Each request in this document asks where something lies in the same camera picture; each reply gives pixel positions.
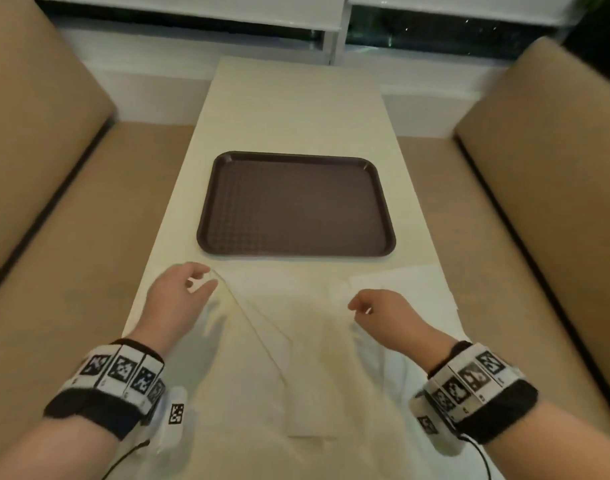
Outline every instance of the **left hand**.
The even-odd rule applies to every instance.
[[[204,283],[190,293],[189,278],[202,279],[210,268],[197,262],[176,264],[150,286],[143,313],[129,338],[146,345],[163,358],[188,333],[200,316],[210,296],[216,290],[217,280]]]

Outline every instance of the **right hand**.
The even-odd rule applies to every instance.
[[[425,322],[399,293],[362,290],[347,306],[382,346],[408,356],[426,372],[449,356],[456,339]]]

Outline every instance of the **dark window glass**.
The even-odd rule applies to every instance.
[[[513,60],[557,27],[354,6],[347,43]]]
[[[141,23],[183,29],[225,32],[230,34],[258,35],[266,37],[291,38],[308,42],[321,42],[323,32],[317,30],[294,29],[262,23],[232,22],[201,16],[175,15],[154,11],[114,8],[107,6],[85,5],[53,0],[36,0],[38,6],[49,17],[66,16],[72,18],[91,18],[122,23]]]

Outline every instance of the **hand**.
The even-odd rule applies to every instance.
[[[399,293],[362,290],[347,306],[354,319],[374,340],[408,356],[431,371],[456,345],[456,339],[426,323]]]
[[[217,280],[190,293],[189,278],[202,279],[210,268],[197,262],[174,265],[149,287],[141,319],[129,338],[146,345],[163,358],[189,332],[216,290]]]

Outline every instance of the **tray rim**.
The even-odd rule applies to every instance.
[[[214,192],[216,186],[216,170],[218,167],[222,165],[222,160],[229,157],[231,159],[235,159],[236,155],[252,155],[255,157],[268,157],[268,161],[276,161],[280,162],[285,158],[302,158],[303,160],[308,159],[311,163],[318,164],[356,164],[360,162],[365,165],[365,170],[367,168],[370,169],[373,177],[373,187],[376,192],[376,197],[379,201],[379,208],[381,210],[381,217],[383,220],[383,226],[385,228],[386,234],[389,234],[390,238],[388,240],[385,249],[383,252],[376,255],[371,256],[357,256],[357,255],[314,255],[314,254],[284,254],[284,253],[271,253],[271,252],[254,252],[254,253],[220,253],[213,249],[213,247],[206,240],[206,220],[208,218],[207,214],[209,212],[207,209],[211,208],[211,201],[214,199]],[[381,185],[381,177],[379,176],[376,165],[371,161],[360,158],[360,157],[338,157],[338,156],[326,156],[326,155],[303,155],[302,153],[268,153],[268,152],[246,152],[242,150],[234,150],[230,152],[223,152],[214,158],[212,163],[212,170],[210,172],[210,179],[207,184],[207,191],[205,192],[205,199],[203,201],[203,209],[201,211],[201,219],[198,224],[198,229],[196,230],[196,240],[199,247],[204,250],[207,254],[213,256],[224,256],[224,257],[286,257],[286,258],[380,258],[389,256],[397,245],[396,233],[394,232],[394,226],[391,222],[391,217],[389,215],[389,208],[387,206],[387,201],[385,200],[385,193],[383,192]]]

